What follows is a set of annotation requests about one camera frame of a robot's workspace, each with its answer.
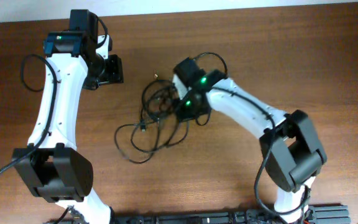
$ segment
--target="wood grain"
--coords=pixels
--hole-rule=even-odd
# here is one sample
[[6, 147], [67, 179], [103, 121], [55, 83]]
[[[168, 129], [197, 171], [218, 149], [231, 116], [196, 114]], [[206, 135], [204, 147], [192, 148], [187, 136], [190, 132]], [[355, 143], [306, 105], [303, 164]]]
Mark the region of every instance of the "wood grain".
[[[171, 78], [185, 57], [213, 51], [246, 91], [276, 108], [311, 116], [329, 158], [311, 204], [348, 205], [358, 222], [358, 3], [103, 20], [113, 52], [122, 58], [125, 84], [82, 91], [76, 138], [78, 151], [93, 163], [94, 188], [104, 203], [118, 214], [255, 207], [258, 141], [218, 112], [205, 127], [192, 123], [183, 144], [142, 166], [122, 159], [114, 146], [114, 130], [136, 122], [141, 91], [154, 70]], [[41, 94], [21, 85], [20, 62], [26, 54], [42, 54], [47, 34], [67, 26], [68, 20], [0, 23], [0, 167], [15, 147], [25, 146], [38, 115]], [[210, 59], [203, 67], [220, 64]], [[28, 64], [26, 71], [31, 85], [43, 85], [41, 63]], [[124, 147], [128, 133], [121, 133]], [[153, 133], [140, 135], [139, 143], [148, 145]], [[266, 203], [274, 202], [275, 189], [264, 174], [260, 192]], [[0, 223], [42, 223], [61, 213], [33, 198], [15, 170], [0, 177]]]

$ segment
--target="wooden table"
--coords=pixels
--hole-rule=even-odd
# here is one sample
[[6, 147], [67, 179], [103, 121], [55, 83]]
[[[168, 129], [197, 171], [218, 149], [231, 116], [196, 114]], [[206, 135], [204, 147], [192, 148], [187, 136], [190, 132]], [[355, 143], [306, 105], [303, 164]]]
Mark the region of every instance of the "wooden table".
[[[114, 39], [113, 53], [122, 58], [125, 84], [81, 93], [76, 138], [78, 151], [93, 164], [93, 186], [104, 203], [118, 214], [256, 206], [259, 142], [223, 114], [214, 112], [205, 127], [191, 123], [185, 142], [141, 166], [122, 159], [114, 145], [115, 129], [137, 122], [140, 94], [154, 70], [171, 78], [184, 58], [212, 51], [224, 57], [230, 76], [249, 93], [311, 116], [329, 160], [310, 203], [348, 205], [358, 222], [358, 3], [103, 20]], [[27, 54], [42, 54], [50, 31], [67, 27], [68, 20], [0, 23], [0, 167], [15, 147], [25, 147], [41, 101], [41, 93], [21, 85], [20, 62]], [[221, 69], [218, 60], [202, 63]], [[26, 79], [43, 86], [44, 70], [33, 61]], [[123, 147], [129, 132], [119, 137]], [[154, 133], [139, 134], [137, 142], [150, 145]], [[275, 189], [265, 173], [260, 192], [266, 203], [274, 203]], [[14, 169], [0, 177], [0, 223], [42, 223], [62, 211], [31, 196]]]

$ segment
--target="white backdrop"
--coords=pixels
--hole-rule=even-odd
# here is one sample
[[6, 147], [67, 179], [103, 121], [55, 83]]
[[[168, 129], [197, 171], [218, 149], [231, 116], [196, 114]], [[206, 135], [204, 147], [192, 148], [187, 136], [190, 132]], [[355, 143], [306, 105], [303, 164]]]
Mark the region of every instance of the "white backdrop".
[[358, 0], [0, 0], [0, 22], [65, 19], [71, 9], [117, 16], [339, 2]]

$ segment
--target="brown tabletop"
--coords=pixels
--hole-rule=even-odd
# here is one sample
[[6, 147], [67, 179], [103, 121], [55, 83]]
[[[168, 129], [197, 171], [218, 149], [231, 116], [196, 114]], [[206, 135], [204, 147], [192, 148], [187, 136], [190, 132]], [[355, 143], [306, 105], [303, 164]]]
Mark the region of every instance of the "brown tabletop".
[[[76, 143], [93, 164], [94, 189], [116, 213], [256, 207], [259, 142], [223, 114], [213, 112], [204, 127], [191, 122], [185, 142], [141, 166], [125, 161], [114, 145], [115, 129], [138, 121], [140, 94], [154, 70], [169, 79], [184, 58], [212, 51], [224, 57], [230, 76], [249, 93], [276, 108], [310, 115], [328, 155], [310, 204], [348, 205], [358, 222], [358, 3], [103, 20], [114, 40], [113, 53], [122, 58], [125, 83], [81, 92]], [[0, 23], [0, 167], [15, 147], [25, 147], [42, 96], [21, 85], [21, 60], [42, 54], [47, 34], [67, 27], [68, 20]], [[43, 86], [44, 66], [30, 62], [26, 79]], [[213, 58], [202, 66], [222, 69]], [[119, 135], [126, 148], [129, 133]], [[136, 141], [147, 147], [154, 134], [150, 128]], [[264, 173], [260, 194], [266, 203], [274, 203], [276, 188]], [[31, 196], [14, 169], [0, 176], [0, 223], [42, 223], [62, 212]]]

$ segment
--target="table surface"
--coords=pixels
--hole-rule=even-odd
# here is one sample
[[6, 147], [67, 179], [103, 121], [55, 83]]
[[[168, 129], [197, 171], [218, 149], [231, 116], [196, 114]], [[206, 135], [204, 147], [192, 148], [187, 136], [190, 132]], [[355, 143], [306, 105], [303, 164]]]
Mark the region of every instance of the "table surface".
[[[191, 122], [186, 141], [141, 166], [125, 161], [114, 145], [115, 129], [137, 122], [140, 94], [154, 70], [169, 79], [184, 58], [212, 51], [224, 57], [230, 76], [249, 93], [276, 108], [309, 114], [329, 158], [313, 184], [310, 204], [348, 205], [358, 222], [358, 3], [103, 21], [114, 40], [113, 53], [122, 58], [125, 83], [81, 92], [76, 143], [93, 164], [94, 189], [116, 213], [256, 207], [259, 142], [223, 114], [213, 112], [207, 126]], [[42, 54], [47, 34], [67, 27], [68, 20], [0, 23], [0, 167], [15, 147], [25, 147], [41, 101], [41, 93], [27, 91], [19, 81], [21, 60]], [[222, 69], [213, 58], [201, 63], [207, 70]], [[26, 79], [43, 86], [44, 71], [40, 62], [30, 61]], [[126, 148], [129, 133], [119, 136]], [[136, 141], [149, 146], [154, 134], [150, 128]], [[259, 188], [262, 199], [274, 203], [277, 187], [266, 173]], [[0, 223], [42, 223], [62, 211], [31, 196], [14, 169], [0, 176]]]

